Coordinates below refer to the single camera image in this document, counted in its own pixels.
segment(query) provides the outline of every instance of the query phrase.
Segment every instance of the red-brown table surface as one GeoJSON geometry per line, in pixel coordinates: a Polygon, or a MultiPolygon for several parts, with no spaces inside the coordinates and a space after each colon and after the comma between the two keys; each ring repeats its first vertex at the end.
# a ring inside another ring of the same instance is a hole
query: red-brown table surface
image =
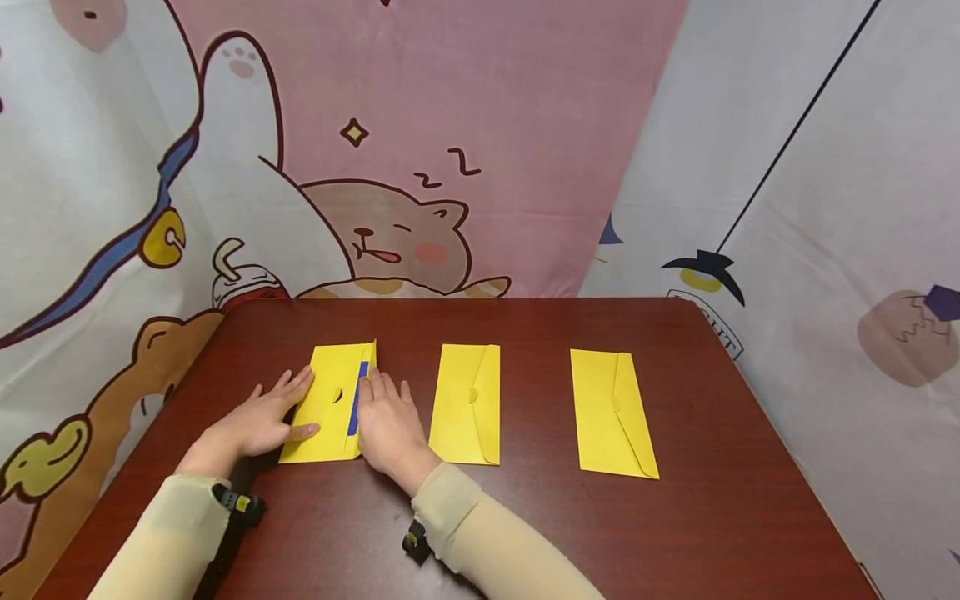
{"type": "MultiPolygon", "coordinates": [[[[263,300],[230,312],[38,597],[85,597],[161,481],[257,383],[377,339],[429,427],[441,344],[501,346],[501,466],[465,466],[609,598],[874,598],[694,304],[676,299],[263,300]],[[662,479],[581,471],[569,350],[631,352],[662,479]]],[[[400,550],[408,499],[362,459],[278,465],[222,598],[456,598],[400,550]]]]}

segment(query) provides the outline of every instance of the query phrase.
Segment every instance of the curtain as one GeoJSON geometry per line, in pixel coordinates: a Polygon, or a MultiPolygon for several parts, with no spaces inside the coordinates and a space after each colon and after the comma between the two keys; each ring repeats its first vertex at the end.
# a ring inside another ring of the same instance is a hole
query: curtain
{"type": "Polygon", "coordinates": [[[684,10],[0,0],[0,592],[243,302],[575,295],[684,10]]]}
{"type": "Polygon", "coordinates": [[[691,2],[581,290],[700,306],[887,600],[960,589],[957,31],[691,2]]]}

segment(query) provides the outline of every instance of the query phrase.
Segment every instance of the cat tongue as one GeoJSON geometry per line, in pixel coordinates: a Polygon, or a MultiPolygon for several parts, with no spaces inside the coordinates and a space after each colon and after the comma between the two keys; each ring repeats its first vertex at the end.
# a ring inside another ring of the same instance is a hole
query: cat tongue
{"type": "Polygon", "coordinates": [[[372,254],[384,262],[400,262],[400,255],[396,252],[387,252],[385,250],[367,250],[367,254],[372,254]]]}

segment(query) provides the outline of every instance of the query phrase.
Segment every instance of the envelope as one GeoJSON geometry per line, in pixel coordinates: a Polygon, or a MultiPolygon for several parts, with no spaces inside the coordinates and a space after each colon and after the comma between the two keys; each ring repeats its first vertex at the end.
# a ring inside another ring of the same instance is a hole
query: envelope
{"type": "Polygon", "coordinates": [[[580,468],[660,479],[633,357],[572,349],[570,367],[580,468]]]}
{"type": "Polygon", "coordinates": [[[360,455],[358,383],[376,367],[376,341],[369,344],[317,346],[310,359],[314,380],[297,407],[294,425],[318,422],[320,431],[309,440],[290,442],[280,451],[281,463],[348,461],[360,455]]]}
{"type": "Polygon", "coordinates": [[[500,464],[500,346],[444,344],[430,447],[448,463],[500,464]]]}

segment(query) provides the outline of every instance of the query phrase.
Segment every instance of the paw print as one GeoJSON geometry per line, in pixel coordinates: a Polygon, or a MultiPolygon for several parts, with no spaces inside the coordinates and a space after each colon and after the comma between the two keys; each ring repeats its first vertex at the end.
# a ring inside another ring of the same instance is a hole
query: paw print
{"type": "Polygon", "coordinates": [[[253,64],[259,61],[259,56],[253,48],[237,46],[233,48],[232,51],[224,48],[221,54],[224,59],[229,60],[228,66],[230,70],[240,79],[252,79],[256,74],[256,69],[253,64]]]}

